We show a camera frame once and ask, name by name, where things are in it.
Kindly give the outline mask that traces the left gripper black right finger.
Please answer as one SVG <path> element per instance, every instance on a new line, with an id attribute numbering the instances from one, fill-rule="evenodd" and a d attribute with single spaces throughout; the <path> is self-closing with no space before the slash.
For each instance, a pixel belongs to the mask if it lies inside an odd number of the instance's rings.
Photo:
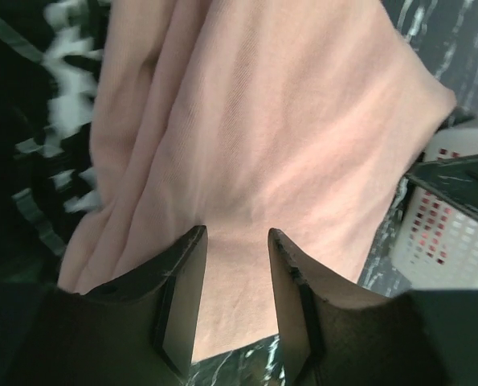
<path id="1" fill-rule="evenodd" d="M 478 290 L 387 298 L 268 233 L 290 385 L 478 385 Z"/>

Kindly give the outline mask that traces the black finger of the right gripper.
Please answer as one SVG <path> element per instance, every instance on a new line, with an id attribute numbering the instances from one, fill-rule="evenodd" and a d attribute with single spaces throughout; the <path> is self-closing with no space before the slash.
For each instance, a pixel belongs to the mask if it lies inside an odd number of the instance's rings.
<path id="1" fill-rule="evenodd" d="M 419 162 L 405 176 L 478 222 L 478 154 Z"/>

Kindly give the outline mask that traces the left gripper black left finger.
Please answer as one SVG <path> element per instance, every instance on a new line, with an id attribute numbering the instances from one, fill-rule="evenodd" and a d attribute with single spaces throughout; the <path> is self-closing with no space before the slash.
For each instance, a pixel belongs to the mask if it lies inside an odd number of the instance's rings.
<path id="1" fill-rule="evenodd" d="M 207 231 L 87 294 L 0 282 L 0 385 L 183 385 Z"/>

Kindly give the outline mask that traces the pink printed t shirt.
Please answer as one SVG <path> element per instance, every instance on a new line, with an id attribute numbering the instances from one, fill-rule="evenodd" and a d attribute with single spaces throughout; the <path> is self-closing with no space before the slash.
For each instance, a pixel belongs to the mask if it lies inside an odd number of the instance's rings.
<path id="1" fill-rule="evenodd" d="M 379 1 L 115 1 L 92 119 L 85 294 L 193 226 L 194 360 L 277 331 L 268 231 L 356 281 L 398 182 L 456 106 Z"/>

